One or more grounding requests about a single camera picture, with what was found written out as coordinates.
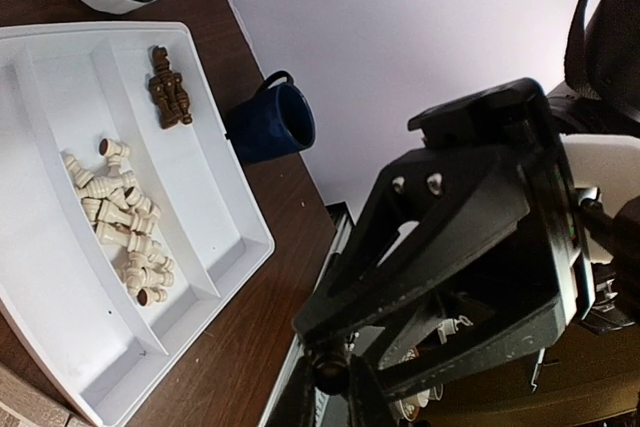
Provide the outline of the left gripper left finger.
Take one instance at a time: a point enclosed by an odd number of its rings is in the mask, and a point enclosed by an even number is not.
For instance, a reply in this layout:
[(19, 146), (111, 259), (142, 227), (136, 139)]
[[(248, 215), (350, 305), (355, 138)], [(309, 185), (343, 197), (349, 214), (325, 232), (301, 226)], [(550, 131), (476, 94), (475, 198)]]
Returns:
[(269, 414), (268, 427), (312, 427), (316, 425), (315, 353), (300, 357)]

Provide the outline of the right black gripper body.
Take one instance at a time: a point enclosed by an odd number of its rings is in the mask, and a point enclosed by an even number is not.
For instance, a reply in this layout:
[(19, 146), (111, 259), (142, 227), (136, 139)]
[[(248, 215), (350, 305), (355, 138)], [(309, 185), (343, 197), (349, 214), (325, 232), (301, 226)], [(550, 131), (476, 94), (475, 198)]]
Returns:
[(432, 387), (552, 346), (589, 309), (593, 281), (566, 152), (541, 86), (511, 81), (413, 117), (422, 145), (379, 173), (335, 265), (335, 308), (311, 340), (407, 310), (470, 330), (380, 369), (383, 387)]

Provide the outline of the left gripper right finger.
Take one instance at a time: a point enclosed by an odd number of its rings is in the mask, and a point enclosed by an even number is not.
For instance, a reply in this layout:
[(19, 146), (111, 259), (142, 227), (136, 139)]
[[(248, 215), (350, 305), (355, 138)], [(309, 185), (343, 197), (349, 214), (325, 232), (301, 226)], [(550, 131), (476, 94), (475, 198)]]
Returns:
[(362, 357), (353, 355), (349, 365), (349, 424), (354, 427), (396, 427), (374, 371)]

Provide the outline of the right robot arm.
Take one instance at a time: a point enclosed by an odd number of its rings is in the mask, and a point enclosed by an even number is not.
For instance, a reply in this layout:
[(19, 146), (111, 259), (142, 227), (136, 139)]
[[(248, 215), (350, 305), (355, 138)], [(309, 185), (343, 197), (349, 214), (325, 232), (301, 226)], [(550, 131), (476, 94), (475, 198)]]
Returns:
[(639, 0), (578, 0), (564, 81), (522, 78), (413, 117), (297, 314), (311, 386), (396, 400), (552, 346), (594, 301), (572, 134), (639, 133)]

